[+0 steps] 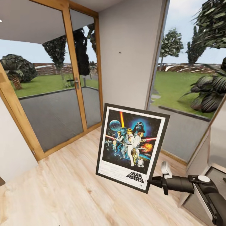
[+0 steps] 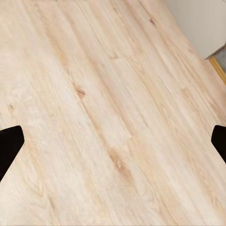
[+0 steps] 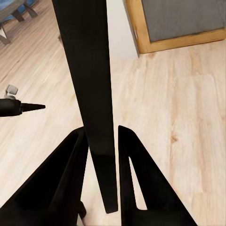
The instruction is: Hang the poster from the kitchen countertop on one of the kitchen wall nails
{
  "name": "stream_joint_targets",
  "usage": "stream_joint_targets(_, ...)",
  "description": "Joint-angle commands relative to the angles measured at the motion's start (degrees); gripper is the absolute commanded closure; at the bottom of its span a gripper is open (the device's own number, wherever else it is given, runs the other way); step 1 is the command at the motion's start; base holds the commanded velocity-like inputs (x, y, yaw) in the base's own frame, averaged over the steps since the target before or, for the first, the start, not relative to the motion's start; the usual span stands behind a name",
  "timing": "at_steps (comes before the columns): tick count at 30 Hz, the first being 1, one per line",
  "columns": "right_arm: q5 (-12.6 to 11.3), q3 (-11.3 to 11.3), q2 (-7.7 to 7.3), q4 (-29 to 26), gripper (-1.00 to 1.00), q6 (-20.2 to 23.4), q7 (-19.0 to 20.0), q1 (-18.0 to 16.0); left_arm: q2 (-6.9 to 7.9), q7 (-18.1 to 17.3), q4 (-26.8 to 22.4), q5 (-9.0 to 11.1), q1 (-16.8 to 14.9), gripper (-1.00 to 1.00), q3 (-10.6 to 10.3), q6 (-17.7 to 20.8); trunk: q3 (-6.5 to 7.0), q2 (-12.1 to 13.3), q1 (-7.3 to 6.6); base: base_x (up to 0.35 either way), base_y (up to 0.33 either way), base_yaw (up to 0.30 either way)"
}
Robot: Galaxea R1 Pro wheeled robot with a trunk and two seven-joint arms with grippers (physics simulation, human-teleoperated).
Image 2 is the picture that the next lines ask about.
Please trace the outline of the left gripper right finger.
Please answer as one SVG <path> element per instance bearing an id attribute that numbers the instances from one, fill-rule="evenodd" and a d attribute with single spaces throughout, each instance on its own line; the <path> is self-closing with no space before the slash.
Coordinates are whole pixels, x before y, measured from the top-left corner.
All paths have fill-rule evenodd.
<path id="1" fill-rule="evenodd" d="M 226 163 L 226 127 L 215 125 L 211 142 Z"/>

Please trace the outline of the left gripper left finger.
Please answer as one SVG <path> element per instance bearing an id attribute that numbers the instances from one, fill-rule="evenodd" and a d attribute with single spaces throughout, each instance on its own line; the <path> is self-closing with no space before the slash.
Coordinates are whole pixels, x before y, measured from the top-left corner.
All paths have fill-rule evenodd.
<path id="1" fill-rule="evenodd" d="M 20 125 L 0 130 L 0 181 L 24 144 Z"/>

